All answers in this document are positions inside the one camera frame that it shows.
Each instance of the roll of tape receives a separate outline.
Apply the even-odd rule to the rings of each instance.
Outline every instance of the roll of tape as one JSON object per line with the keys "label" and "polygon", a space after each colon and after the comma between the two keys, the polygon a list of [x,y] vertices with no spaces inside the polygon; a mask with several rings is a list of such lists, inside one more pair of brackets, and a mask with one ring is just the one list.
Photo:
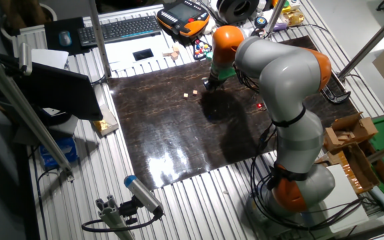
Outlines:
{"label": "roll of tape", "polygon": [[217,10],[225,22],[232,24],[250,17],[258,4],[259,0],[218,0]]}

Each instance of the black monitor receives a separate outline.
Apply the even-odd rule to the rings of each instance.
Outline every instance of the black monitor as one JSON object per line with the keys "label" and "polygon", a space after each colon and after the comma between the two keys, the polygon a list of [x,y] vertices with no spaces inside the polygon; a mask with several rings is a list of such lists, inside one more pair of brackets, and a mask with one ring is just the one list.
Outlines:
{"label": "black monitor", "polygon": [[[19,66],[19,59],[0,54],[0,60]],[[14,77],[32,106],[57,109],[79,119],[102,120],[94,89],[86,75],[33,63],[30,76]]]}

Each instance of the dark wooden board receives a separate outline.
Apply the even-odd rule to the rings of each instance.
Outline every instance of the dark wooden board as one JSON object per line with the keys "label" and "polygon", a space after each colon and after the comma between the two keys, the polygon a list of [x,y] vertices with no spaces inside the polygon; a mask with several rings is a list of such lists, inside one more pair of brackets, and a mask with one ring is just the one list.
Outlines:
{"label": "dark wooden board", "polygon": [[[286,44],[315,49],[308,37]],[[109,81],[134,173],[148,188],[254,156],[257,139],[271,122],[256,106],[260,96],[236,78],[223,90],[206,92],[201,79],[208,75],[209,63],[200,61]],[[356,113],[350,101],[333,105],[320,93],[304,104],[324,127]],[[272,149],[269,144],[266,151]]]}

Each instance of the keyboard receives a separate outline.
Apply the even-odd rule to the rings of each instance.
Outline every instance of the keyboard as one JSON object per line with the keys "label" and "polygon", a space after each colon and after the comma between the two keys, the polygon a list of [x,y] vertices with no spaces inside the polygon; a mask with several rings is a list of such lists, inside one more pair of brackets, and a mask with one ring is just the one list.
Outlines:
{"label": "keyboard", "polygon": [[[138,17],[101,25],[105,43],[126,41],[161,34],[156,16]],[[82,47],[96,46],[93,27],[78,29]]]}

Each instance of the white table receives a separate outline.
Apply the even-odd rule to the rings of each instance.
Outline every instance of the white table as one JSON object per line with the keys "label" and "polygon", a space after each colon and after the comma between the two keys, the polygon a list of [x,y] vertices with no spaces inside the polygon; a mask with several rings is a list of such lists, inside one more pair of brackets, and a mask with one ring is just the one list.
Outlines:
{"label": "white table", "polygon": [[[133,9],[100,16],[102,23],[130,19],[146,15],[154,15],[161,5]],[[306,16],[304,23],[311,23],[327,28],[322,18],[308,0],[302,0],[302,12]],[[84,18],[86,26],[91,25],[89,17]],[[335,40],[326,32],[313,27],[302,27],[276,33],[273,41],[284,41],[309,35],[318,50],[326,54],[332,63],[334,71],[340,71],[348,62],[348,57]],[[173,44],[170,36],[163,33],[166,46]],[[203,40],[211,43],[211,36]],[[32,48],[46,49],[44,26],[22,29],[21,34],[13,38],[13,48],[17,56],[17,47],[26,42]],[[114,71],[113,76],[127,77],[136,74],[158,71],[168,67],[193,62],[193,48],[181,48],[178,60],[148,61],[137,63],[124,71]],[[69,57],[69,70],[88,75],[91,81],[103,76],[103,68],[98,49],[90,53]],[[346,88],[352,92],[351,101],[354,106],[364,112],[364,117],[376,117],[384,114],[384,107],[364,81],[348,77]],[[116,114],[110,90],[106,84],[95,87],[98,101],[106,103]],[[131,193],[123,185],[125,176],[133,174],[122,129],[99,138],[91,128],[89,121],[79,121],[75,130],[79,160],[72,164],[74,182],[68,182],[56,174],[44,176],[39,183],[43,194],[43,215],[37,196],[36,177],[44,171],[41,162],[29,160],[35,206],[41,239],[116,239],[114,233],[88,233],[81,229],[81,224],[92,219],[98,219],[95,200],[106,199],[113,195],[118,203],[129,201]],[[273,153],[267,153],[264,158],[272,163]],[[243,216],[245,202],[250,193],[249,168],[251,160],[232,164],[154,190],[156,198],[160,199],[165,208],[166,216],[162,221],[134,230],[136,239],[256,239],[265,238],[258,227],[250,226],[250,220]],[[266,170],[260,161],[258,170],[266,175]],[[136,216],[140,223],[147,222],[151,216],[145,209],[139,209]]]}

